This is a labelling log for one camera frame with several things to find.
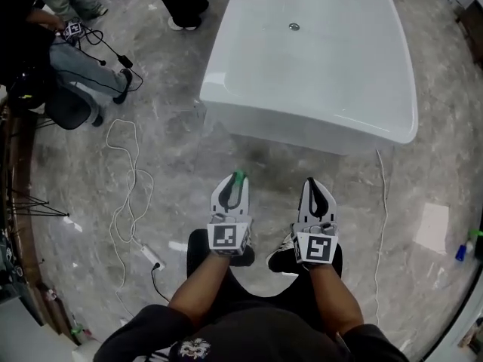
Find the person's black shirt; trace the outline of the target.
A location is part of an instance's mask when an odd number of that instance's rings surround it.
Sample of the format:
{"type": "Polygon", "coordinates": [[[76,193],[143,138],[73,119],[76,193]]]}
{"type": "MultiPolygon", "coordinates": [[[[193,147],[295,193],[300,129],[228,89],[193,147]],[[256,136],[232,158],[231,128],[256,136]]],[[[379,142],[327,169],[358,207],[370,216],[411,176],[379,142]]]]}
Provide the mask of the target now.
{"type": "Polygon", "coordinates": [[[314,330],[294,313],[242,305],[200,329],[185,314],[150,305],[114,332],[94,362],[409,362],[372,324],[340,340],[314,330]]]}

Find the black metal stand legs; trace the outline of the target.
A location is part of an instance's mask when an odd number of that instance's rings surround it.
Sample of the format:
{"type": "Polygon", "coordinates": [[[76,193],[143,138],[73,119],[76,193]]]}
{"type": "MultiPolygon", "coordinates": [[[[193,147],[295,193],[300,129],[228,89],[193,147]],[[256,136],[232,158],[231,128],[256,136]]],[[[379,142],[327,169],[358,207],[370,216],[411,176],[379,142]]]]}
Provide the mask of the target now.
{"type": "Polygon", "coordinates": [[[9,192],[6,204],[7,211],[14,216],[70,217],[68,212],[53,208],[49,201],[15,189],[9,189],[9,192]]]}

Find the person's right striped shoe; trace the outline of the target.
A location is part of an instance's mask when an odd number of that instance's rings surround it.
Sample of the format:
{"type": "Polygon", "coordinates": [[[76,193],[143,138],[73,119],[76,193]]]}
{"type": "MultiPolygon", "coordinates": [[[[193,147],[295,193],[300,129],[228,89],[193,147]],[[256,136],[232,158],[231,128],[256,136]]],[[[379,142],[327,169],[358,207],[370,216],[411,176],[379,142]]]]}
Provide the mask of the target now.
{"type": "Polygon", "coordinates": [[[300,270],[291,235],[287,235],[280,246],[267,256],[266,264],[271,272],[298,276],[300,270]]]}

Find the white power strip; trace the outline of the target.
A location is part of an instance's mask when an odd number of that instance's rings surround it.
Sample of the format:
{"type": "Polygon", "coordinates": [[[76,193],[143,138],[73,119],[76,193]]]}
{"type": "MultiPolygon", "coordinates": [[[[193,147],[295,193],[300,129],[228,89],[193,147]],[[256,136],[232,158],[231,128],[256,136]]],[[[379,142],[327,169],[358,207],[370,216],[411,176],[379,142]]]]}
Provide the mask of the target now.
{"type": "Polygon", "coordinates": [[[162,261],[162,259],[156,254],[155,251],[153,251],[147,244],[142,244],[140,248],[140,252],[146,257],[146,259],[152,264],[152,267],[156,262],[159,262],[162,264],[162,268],[160,271],[165,269],[165,263],[162,261]]]}

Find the person's right forearm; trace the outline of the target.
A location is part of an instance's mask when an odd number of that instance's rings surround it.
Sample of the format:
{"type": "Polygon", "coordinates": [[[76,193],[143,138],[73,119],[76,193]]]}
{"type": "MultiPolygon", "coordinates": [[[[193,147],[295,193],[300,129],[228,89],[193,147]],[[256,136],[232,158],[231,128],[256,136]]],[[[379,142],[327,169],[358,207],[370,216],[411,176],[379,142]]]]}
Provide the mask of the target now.
{"type": "Polygon", "coordinates": [[[317,265],[309,274],[318,311],[329,334],[343,336],[365,323],[357,300],[332,265],[317,265]]]}

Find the green plastic bottle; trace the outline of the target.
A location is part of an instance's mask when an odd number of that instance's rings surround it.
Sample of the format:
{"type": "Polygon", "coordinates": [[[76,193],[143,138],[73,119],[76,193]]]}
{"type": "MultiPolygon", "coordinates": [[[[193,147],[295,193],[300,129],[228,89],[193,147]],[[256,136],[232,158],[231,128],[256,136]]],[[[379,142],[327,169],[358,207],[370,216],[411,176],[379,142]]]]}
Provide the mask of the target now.
{"type": "Polygon", "coordinates": [[[242,196],[242,189],[245,181],[245,173],[242,170],[237,170],[234,173],[234,176],[235,177],[233,180],[228,203],[230,207],[237,207],[239,199],[242,196]]]}

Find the black chair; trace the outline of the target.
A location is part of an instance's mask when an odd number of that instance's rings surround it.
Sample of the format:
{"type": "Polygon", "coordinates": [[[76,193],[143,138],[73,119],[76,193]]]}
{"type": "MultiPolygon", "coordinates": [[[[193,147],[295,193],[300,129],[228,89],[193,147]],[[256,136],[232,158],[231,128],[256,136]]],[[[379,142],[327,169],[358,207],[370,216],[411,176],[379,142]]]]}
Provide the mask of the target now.
{"type": "Polygon", "coordinates": [[[64,130],[74,130],[91,115],[91,107],[78,94],[58,88],[45,102],[45,114],[64,130]]]}

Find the white bathtub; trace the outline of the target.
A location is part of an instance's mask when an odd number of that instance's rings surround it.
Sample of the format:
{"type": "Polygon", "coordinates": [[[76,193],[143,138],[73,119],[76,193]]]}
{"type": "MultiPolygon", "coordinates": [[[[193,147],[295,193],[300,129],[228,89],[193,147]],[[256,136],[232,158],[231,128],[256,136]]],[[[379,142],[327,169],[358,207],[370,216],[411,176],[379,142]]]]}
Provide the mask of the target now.
{"type": "Polygon", "coordinates": [[[404,145],[418,129],[393,0],[229,0],[200,99],[228,133],[337,155],[404,145]]]}

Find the person's left forearm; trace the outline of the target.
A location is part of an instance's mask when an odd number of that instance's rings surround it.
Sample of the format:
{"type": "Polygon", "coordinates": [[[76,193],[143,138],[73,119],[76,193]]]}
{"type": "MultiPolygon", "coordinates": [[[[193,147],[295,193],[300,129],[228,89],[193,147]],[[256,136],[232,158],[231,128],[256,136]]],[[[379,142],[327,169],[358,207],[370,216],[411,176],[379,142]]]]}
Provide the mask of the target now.
{"type": "Polygon", "coordinates": [[[168,306],[198,327],[214,304],[230,260],[227,256],[210,253],[177,289],[168,306]]]}

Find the dark brown furniture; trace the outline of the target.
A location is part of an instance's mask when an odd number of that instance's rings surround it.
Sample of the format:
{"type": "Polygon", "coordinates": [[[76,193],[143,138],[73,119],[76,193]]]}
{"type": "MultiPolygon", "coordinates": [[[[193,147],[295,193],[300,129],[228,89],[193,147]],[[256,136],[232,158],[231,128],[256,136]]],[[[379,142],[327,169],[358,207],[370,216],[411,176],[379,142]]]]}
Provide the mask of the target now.
{"type": "Polygon", "coordinates": [[[459,13],[456,23],[465,30],[473,63],[483,69],[483,6],[475,0],[459,13]]]}

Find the wooden cabinet edge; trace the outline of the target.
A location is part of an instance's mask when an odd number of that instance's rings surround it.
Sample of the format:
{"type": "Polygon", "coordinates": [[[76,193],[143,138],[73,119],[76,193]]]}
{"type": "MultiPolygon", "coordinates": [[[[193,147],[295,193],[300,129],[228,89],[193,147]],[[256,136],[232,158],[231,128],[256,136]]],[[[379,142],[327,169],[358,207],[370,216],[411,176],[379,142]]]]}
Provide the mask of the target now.
{"type": "Polygon", "coordinates": [[[13,115],[8,100],[0,100],[0,239],[12,251],[11,271],[21,281],[27,309],[40,324],[80,345],[54,288],[42,280],[35,248],[32,219],[65,217],[48,201],[30,194],[30,174],[35,132],[49,121],[43,115],[13,115]]]}

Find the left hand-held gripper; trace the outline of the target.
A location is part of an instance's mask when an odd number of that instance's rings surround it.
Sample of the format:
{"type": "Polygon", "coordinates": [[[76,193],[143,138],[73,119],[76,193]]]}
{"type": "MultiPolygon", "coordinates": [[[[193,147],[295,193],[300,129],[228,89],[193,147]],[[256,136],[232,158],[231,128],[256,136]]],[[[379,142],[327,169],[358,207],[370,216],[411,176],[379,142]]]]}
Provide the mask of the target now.
{"type": "Polygon", "coordinates": [[[207,224],[208,245],[223,256],[242,256],[251,245],[248,214],[249,181],[231,173],[219,182],[211,194],[211,221],[207,224]]]}

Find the person's left leg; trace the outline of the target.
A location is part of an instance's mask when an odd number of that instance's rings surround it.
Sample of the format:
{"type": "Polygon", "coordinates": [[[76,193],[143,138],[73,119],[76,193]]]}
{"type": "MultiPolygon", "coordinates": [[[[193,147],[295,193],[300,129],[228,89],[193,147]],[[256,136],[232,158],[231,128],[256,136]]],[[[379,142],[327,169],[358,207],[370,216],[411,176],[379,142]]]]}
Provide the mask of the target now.
{"type": "MultiPolygon", "coordinates": [[[[196,229],[189,236],[188,251],[186,260],[186,276],[189,277],[211,254],[208,245],[208,232],[206,229],[196,229]]],[[[228,267],[220,289],[215,296],[211,311],[222,311],[229,306],[238,302],[251,301],[255,297],[250,294],[235,278],[231,271],[231,266],[236,268],[249,267],[255,260],[255,253],[251,246],[251,240],[248,240],[245,251],[240,256],[231,258],[230,266],[228,267]]]]}

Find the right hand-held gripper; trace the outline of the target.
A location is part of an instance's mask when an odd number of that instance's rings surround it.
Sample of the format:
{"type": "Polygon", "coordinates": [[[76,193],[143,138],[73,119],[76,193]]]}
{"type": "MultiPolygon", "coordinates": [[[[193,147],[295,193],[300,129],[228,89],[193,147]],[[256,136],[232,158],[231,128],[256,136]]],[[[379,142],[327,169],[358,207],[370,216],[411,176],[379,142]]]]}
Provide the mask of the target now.
{"type": "Polygon", "coordinates": [[[298,217],[292,226],[295,259],[298,264],[332,263],[338,245],[337,203],[318,180],[305,181],[299,200],[298,217]],[[322,223],[308,224],[314,217],[322,223]]]}

